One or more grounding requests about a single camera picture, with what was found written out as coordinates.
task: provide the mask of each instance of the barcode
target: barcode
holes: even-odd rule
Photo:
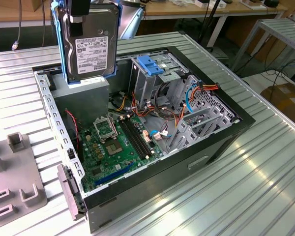
[[[82,64],[82,65],[79,65],[79,68],[81,68],[81,67],[87,67],[87,66],[92,66],[92,64]]]
[[[105,66],[94,67],[94,70],[100,70],[100,69],[105,69]]]

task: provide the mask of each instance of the blue drive latch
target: blue drive latch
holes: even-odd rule
[[[160,68],[148,55],[137,57],[137,60],[149,75],[158,75],[164,73],[164,70]]]

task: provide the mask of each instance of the blue cable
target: blue cable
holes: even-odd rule
[[[192,109],[191,109],[191,107],[190,107],[190,105],[189,105],[188,96],[189,96],[189,91],[190,91],[192,88],[194,88],[194,87],[196,87],[196,85],[191,86],[191,87],[187,90],[187,93],[186,93],[186,107],[188,108],[188,110],[189,110],[191,113],[192,113],[193,111],[192,111]]]
[[[158,130],[156,130],[156,129],[152,130],[152,131],[150,132],[149,135],[152,137],[152,135],[153,135],[154,133],[158,133]]]

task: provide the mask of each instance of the hard drive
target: hard drive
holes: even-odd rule
[[[68,83],[114,74],[118,18],[113,3],[91,4],[88,15],[74,18],[59,10]]]

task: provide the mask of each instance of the yellow cable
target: yellow cable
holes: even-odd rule
[[[127,98],[126,96],[123,97],[122,104],[118,109],[115,110],[116,112],[120,112],[123,109],[126,98]]]

